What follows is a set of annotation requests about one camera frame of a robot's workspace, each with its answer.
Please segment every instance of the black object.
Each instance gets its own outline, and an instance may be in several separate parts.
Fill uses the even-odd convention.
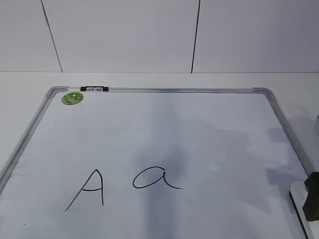
[[[319,172],[313,172],[305,181],[308,191],[303,211],[307,221],[313,222],[319,220]]]
[[[80,91],[87,91],[87,88],[92,88],[94,90],[95,88],[99,88],[102,91],[109,91],[109,87],[106,86],[81,86]]]

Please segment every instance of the round green sticker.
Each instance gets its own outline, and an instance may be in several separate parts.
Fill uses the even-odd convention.
[[[62,97],[62,103],[65,105],[75,105],[84,99],[84,95],[79,92],[72,92]]]

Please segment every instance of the table surface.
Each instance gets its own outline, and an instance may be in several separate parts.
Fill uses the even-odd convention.
[[[316,171],[319,171],[318,73],[116,74],[0,73],[0,170],[9,160],[46,92],[53,86],[253,88],[273,91]]]

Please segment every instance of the white wall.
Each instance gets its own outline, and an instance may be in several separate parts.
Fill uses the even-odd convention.
[[[0,71],[61,71],[40,0],[0,1]]]
[[[64,72],[190,72],[198,0],[46,0]]]
[[[194,72],[319,72],[319,0],[201,0]]]
[[[199,0],[43,0],[64,72],[191,72]],[[0,1],[0,71],[61,71],[41,0]],[[319,0],[201,0],[193,72],[319,72]]]

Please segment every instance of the whiteboard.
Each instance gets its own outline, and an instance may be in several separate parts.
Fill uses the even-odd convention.
[[[307,175],[264,95],[66,93],[0,195],[1,238],[302,238]]]

